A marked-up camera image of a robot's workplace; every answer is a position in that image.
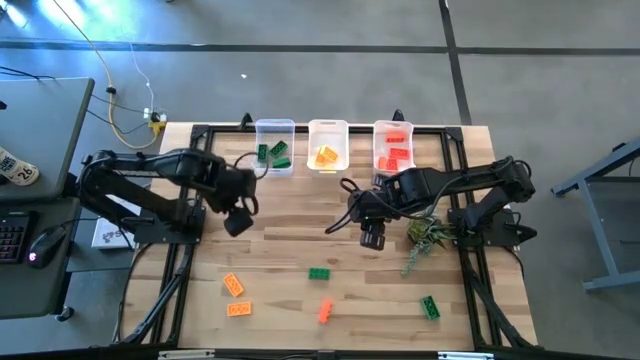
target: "clear plastic bin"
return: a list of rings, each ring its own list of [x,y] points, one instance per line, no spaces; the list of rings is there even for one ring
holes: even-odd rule
[[[295,140],[296,124],[291,119],[260,119],[256,121],[256,151],[258,145],[265,144],[268,146],[267,161],[269,164],[270,175],[291,176],[293,174],[293,148]],[[273,162],[277,160],[269,152],[280,141],[284,141],[287,144],[285,152],[278,156],[277,159],[288,157],[291,165],[287,168],[274,169]],[[264,172],[265,164],[256,160],[253,166],[256,175],[261,175]]]
[[[323,146],[335,152],[335,163],[318,163]],[[314,175],[340,175],[349,167],[349,124],[344,120],[315,119],[309,122],[309,151],[307,167]]]
[[[413,124],[405,121],[378,120],[373,124],[373,169],[375,173],[393,175],[397,172],[415,167],[413,163]],[[402,156],[391,156],[391,152]],[[381,157],[387,166],[380,167]],[[397,169],[388,166],[390,158],[394,158]]]

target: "yellow cable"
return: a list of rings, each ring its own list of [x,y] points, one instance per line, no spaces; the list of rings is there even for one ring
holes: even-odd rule
[[[75,21],[73,21],[73,19],[71,18],[71,16],[69,16],[69,14],[67,14],[66,11],[64,11],[64,9],[62,8],[62,6],[60,6],[60,4],[58,4],[57,0],[53,0],[53,2],[58,6],[58,8],[60,9],[60,11],[62,11],[62,13],[67,17],[67,19],[69,19],[69,21],[71,21],[71,23],[73,24],[73,26],[75,26],[76,29],[78,29],[78,31],[80,32],[80,34],[82,34],[82,36],[85,38],[85,40],[87,40],[87,42],[89,43],[89,45],[91,45],[91,47],[93,48],[93,51],[96,53],[96,55],[98,55],[98,57],[100,58],[100,61],[102,62],[102,66],[104,67],[104,71],[107,73],[107,81],[109,83],[109,87],[113,88],[113,83],[111,82],[111,72],[109,71],[109,67],[107,66],[107,63],[104,61],[104,59],[102,58],[102,55],[100,55],[100,52],[98,51],[98,49],[96,48],[96,46],[93,44],[93,42],[89,39],[89,37],[87,37],[87,35],[82,31],[82,29],[80,29],[80,27],[78,26],[78,24],[76,24]],[[109,108],[108,108],[108,119],[109,119],[109,124],[111,125],[111,130],[113,130],[113,133],[116,135],[116,137],[118,138],[118,140],[120,140],[121,143],[125,144],[127,147],[134,149],[134,150],[139,150],[139,149],[144,149],[147,148],[151,145],[153,145],[154,142],[156,142],[156,140],[158,139],[158,134],[154,131],[153,132],[153,138],[151,139],[150,142],[144,144],[144,145],[131,145],[129,142],[127,142],[122,135],[118,132],[118,129],[115,126],[115,123],[113,121],[113,109],[114,109],[114,104],[115,104],[115,97],[113,96],[112,93],[109,93]]]

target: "gray floor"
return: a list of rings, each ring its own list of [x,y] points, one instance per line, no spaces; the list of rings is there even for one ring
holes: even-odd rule
[[[82,40],[47,2],[12,3],[22,17],[13,12],[0,19],[0,41]],[[82,25],[93,40],[446,45],[436,0],[78,3],[76,13],[84,14]],[[637,1],[449,0],[449,6],[458,46],[640,46]],[[156,23],[150,25],[150,18]],[[120,104],[148,106],[131,54],[103,55]],[[446,54],[144,52],[138,61],[151,79],[156,106],[167,109],[172,121],[238,121],[249,111],[256,118],[371,122],[399,107],[414,123],[460,124]],[[54,76],[91,76],[95,93],[105,95],[104,71],[90,51],[5,49],[0,64]],[[538,193],[516,208],[523,223],[539,231],[522,247],[522,258],[540,344],[640,358],[640,285],[583,292],[581,281],[604,275],[604,264],[581,199],[569,194],[558,200],[548,191],[640,134],[640,57],[464,55],[460,64],[473,124],[490,126],[496,156],[514,155],[534,170]],[[103,105],[92,101],[91,108],[105,115]],[[139,124],[140,117],[127,111],[116,115],[123,128]],[[130,140],[143,143],[149,136],[141,130]],[[108,126],[87,117],[74,169],[84,154],[100,148],[126,151]],[[78,315],[66,324],[50,318],[2,321],[0,352],[108,343],[123,283],[123,272],[75,277],[68,302]],[[35,334],[26,340],[18,328]]]

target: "wooden table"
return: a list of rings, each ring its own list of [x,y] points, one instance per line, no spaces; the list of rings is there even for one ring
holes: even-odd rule
[[[168,124],[161,153],[188,147],[193,123]],[[470,166],[494,160],[487,127],[463,127]],[[237,238],[222,225],[223,216],[207,214],[202,242],[196,248],[185,305],[181,348],[465,350],[472,349],[458,252],[436,247],[421,258],[407,278],[400,270],[411,245],[406,221],[387,225],[381,252],[359,245],[360,230],[349,225],[325,235],[324,228],[346,211],[348,194],[338,179],[313,178],[306,167],[307,135],[296,134],[294,176],[265,178],[258,183],[260,213],[255,224]],[[370,188],[371,135],[351,135],[351,164],[347,176]],[[438,137],[414,136],[417,166],[444,169]],[[255,151],[255,135],[216,133],[213,151],[234,161]],[[168,198],[179,189],[157,180],[152,190]],[[479,199],[486,192],[478,192]],[[442,199],[437,214],[450,207]],[[126,298],[123,334],[130,333],[158,296],[167,246],[155,245],[141,257]],[[497,303],[522,336],[535,343],[522,274],[518,263],[501,248],[487,248],[487,262]],[[309,267],[328,267],[331,280],[311,281]],[[233,298],[222,278],[233,272],[245,288]],[[435,299],[441,317],[425,318],[419,300]],[[334,307],[326,325],[318,324],[322,299]],[[226,316],[229,303],[251,301],[253,314]],[[486,312],[478,309],[489,341]],[[170,328],[170,303],[164,326]]]

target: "computer mouse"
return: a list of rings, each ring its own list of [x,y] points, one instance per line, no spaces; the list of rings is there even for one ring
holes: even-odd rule
[[[27,263],[29,266],[42,269],[49,265],[56,255],[56,251],[67,236],[67,231],[62,225],[55,225],[44,229],[31,243]]]

